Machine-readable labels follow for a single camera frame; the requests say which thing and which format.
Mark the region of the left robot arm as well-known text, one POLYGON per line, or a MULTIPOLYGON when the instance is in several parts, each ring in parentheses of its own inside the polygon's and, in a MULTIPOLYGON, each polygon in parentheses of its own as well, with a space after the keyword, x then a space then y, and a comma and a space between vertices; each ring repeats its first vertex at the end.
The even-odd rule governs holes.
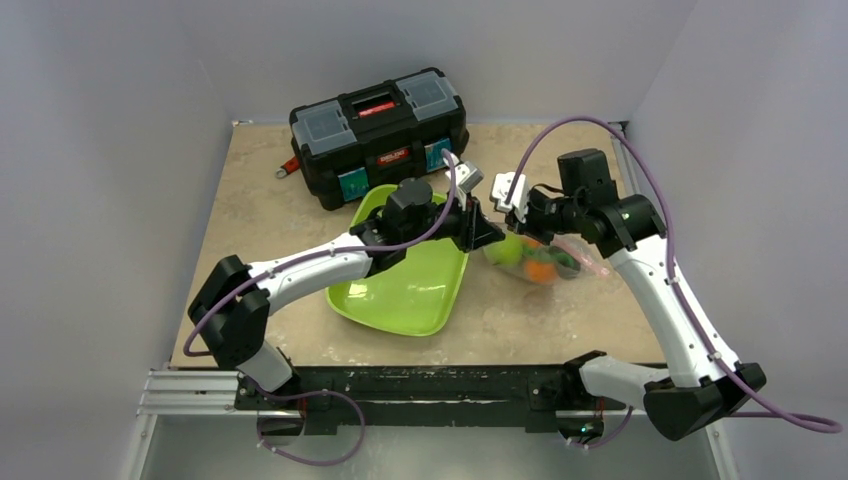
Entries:
POLYGON ((184 352, 191 355, 193 340, 202 338, 217 366, 252 379, 272 408, 287 408, 298 382, 290 360, 265 339, 272 314, 324 288, 387 271, 421 242, 449 239, 470 252, 504 238, 476 197, 452 188, 438 203, 428 183, 407 179, 364 221, 322 246, 252 264, 236 255, 220 260, 188 307, 194 328, 184 352))

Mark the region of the green fake apple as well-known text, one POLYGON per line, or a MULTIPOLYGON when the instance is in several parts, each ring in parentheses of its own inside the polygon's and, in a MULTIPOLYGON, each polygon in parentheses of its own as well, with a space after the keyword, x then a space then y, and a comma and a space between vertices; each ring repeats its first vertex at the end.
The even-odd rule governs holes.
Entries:
POLYGON ((504 240, 488 245, 483 249, 487 261, 495 266, 514 267, 524 260, 524 240, 509 234, 504 240))

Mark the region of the clear zip top bag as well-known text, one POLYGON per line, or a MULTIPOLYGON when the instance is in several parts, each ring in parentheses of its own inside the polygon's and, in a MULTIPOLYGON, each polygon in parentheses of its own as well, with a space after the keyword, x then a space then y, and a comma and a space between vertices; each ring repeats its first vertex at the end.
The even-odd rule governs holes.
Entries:
POLYGON ((544 244, 507 232, 504 240, 484 247, 482 252, 494 268, 535 285, 550 286, 582 276, 611 274, 580 241, 565 236, 555 236, 544 244))

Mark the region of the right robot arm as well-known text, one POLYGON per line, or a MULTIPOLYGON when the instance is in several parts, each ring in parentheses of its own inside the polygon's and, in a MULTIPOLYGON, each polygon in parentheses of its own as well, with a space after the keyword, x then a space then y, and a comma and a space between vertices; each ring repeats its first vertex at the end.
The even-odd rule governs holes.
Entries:
POLYGON ((643 410, 666 439, 680 440, 739 410, 748 389, 766 383, 756 363, 742 363, 712 324, 692 325, 675 291, 682 273, 667 259, 668 234, 651 201, 620 197, 605 154, 584 149, 557 159, 561 186, 548 197, 525 175, 496 175, 490 193, 508 228, 548 244, 578 234, 625 281, 658 340, 665 367, 652 368, 593 351, 566 365, 564 399, 584 407, 607 397, 643 410))

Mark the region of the green plastic tray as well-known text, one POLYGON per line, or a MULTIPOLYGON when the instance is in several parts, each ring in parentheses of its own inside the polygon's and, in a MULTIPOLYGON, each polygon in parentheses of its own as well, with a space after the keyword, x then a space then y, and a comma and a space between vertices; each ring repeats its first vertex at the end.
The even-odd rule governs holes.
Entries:
POLYGON ((450 317, 468 259, 450 239, 422 242, 390 269, 332 285, 325 297, 334 311, 361 325, 404 336, 433 335, 450 317))

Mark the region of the orange fake fruit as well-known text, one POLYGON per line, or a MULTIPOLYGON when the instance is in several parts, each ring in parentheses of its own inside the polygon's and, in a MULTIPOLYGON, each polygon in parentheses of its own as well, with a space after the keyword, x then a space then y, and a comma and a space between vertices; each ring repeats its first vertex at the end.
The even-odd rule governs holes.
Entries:
POLYGON ((556 266, 550 262, 526 259, 522 269, 526 279, 535 284, 551 284, 559 278, 556 266))

